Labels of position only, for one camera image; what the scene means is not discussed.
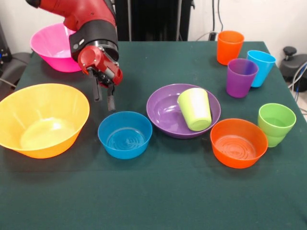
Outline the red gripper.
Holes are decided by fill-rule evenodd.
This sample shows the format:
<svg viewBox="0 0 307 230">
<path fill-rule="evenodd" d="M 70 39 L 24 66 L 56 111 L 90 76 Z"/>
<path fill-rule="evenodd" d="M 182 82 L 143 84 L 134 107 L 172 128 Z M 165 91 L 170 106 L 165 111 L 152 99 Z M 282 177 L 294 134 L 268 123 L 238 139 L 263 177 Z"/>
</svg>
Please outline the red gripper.
<svg viewBox="0 0 307 230">
<path fill-rule="evenodd" d="M 89 75 L 90 70 L 101 72 L 106 75 L 115 85 L 119 85 L 123 79 L 123 72 L 103 49 L 96 46 L 86 46 L 78 55 L 78 64 L 83 73 Z M 96 102 L 102 101 L 102 91 L 98 78 L 94 71 L 91 72 L 93 78 L 93 97 Z M 109 112 L 114 112 L 114 85 L 109 85 L 107 90 L 107 107 Z"/>
</svg>

